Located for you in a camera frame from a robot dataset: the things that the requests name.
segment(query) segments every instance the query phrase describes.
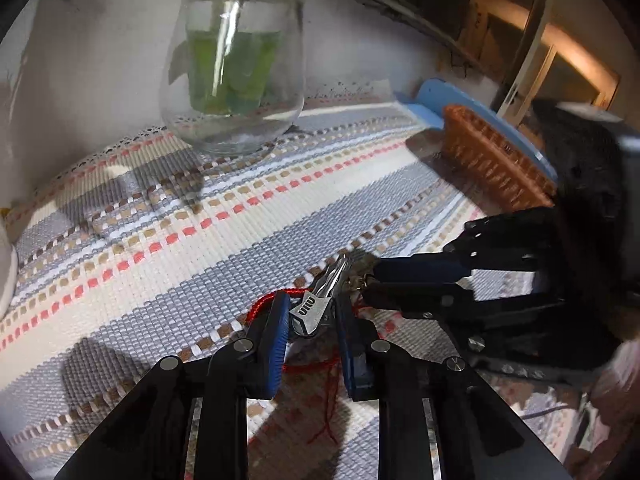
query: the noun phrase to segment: striped woven mat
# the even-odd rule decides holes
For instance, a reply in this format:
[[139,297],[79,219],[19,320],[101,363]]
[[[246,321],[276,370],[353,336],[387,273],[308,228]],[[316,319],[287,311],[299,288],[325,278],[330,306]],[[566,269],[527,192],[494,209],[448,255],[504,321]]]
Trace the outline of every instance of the striped woven mat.
[[[407,147],[424,129],[366,95],[316,100],[274,145],[234,160],[148,128],[12,210],[20,271],[0,322],[0,431],[31,475],[52,478],[159,358],[215,352],[261,295],[308,285],[345,251],[438,251],[481,216],[473,186],[463,194]],[[527,285],[514,272],[474,279],[486,296]],[[455,354],[435,322],[374,321],[416,356]],[[332,343],[292,358],[320,358]],[[325,385],[325,374],[285,376],[274,401],[248,401],[252,478],[376,478],[374,402],[350,402],[340,387],[337,441],[306,444],[324,424]],[[194,437],[197,427],[196,412]]]

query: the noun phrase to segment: glass jar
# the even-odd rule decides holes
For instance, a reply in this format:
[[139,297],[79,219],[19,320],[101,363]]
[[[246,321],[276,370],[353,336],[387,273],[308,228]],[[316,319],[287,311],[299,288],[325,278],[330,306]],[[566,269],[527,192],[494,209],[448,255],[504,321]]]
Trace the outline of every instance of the glass jar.
[[162,74],[162,120],[215,155],[284,133],[304,103],[305,0],[182,0]]

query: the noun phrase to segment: cable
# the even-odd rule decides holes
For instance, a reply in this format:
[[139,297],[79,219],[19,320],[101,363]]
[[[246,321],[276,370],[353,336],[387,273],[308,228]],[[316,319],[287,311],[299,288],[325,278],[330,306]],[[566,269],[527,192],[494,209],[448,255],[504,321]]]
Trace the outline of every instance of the cable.
[[573,408],[568,404],[562,404],[561,406],[554,406],[549,408],[548,410],[542,410],[541,412],[535,413],[527,413],[527,415],[523,415],[520,418],[522,420],[529,420],[530,418],[537,418],[539,416],[548,415],[549,413],[559,412],[560,410],[572,410]]
[[451,69],[453,70],[454,68],[464,68],[465,69],[465,79],[466,79],[466,68],[467,68],[466,61],[463,60],[462,65],[454,65],[453,64],[453,50],[452,49],[449,49],[449,55],[450,55]]

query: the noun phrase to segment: red string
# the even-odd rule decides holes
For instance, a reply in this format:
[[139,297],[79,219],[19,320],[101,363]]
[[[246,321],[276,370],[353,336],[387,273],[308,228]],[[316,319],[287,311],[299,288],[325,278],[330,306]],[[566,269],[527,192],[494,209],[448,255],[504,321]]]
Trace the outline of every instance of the red string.
[[[306,290],[306,288],[281,289],[282,292],[286,292],[292,298],[302,298],[305,295]],[[247,324],[250,324],[258,313],[264,309],[271,300],[273,300],[276,292],[278,292],[278,290],[264,295],[253,304],[246,315]],[[335,413],[335,404],[338,398],[338,386],[340,384],[340,355],[338,354],[338,349],[334,348],[331,357],[324,361],[303,365],[284,364],[282,366],[282,371],[286,374],[310,374],[322,370],[326,370],[326,383],[324,385],[324,424],[322,425],[322,428],[320,428],[320,430],[307,441],[307,444],[311,444],[326,431],[331,440],[334,441],[335,445],[339,446],[340,444],[338,443],[330,424]]]
[[292,298],[302,298],[307,291],[306,288],[281,288],[280,290],[274,290],[269,294],[265,294],[258,301],[254,303],[254,305],[249,309],[249,312],[246,314],[246,323],[247,325],[251,324],[251,322],[255,319],[258,313],[268,304],[271,303],[271,300],[275,297],[277,292],[286,292]]
[[[363,309],[363,308],[371,308],[368,304],[364,303],[363,299],[362,299],[362,295],[358,296],[358,299],[353,303],[353,306],[351,307],[351,310],[353,311],[353,315],[355,317],[358,317],[358,313]],[[383,335],[380,333],[380,331],[378,331],[378,338],[379,339],[384,339]]]

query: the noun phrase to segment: orange woven basket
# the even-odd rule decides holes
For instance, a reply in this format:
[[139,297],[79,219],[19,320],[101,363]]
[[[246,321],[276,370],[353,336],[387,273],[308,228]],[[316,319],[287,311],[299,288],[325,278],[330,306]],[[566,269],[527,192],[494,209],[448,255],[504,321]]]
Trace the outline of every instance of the orange woven basket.
[[468,108],[444,108],[442,153],[479,182],[506,212],[551,207],[556,186],[497,130]]

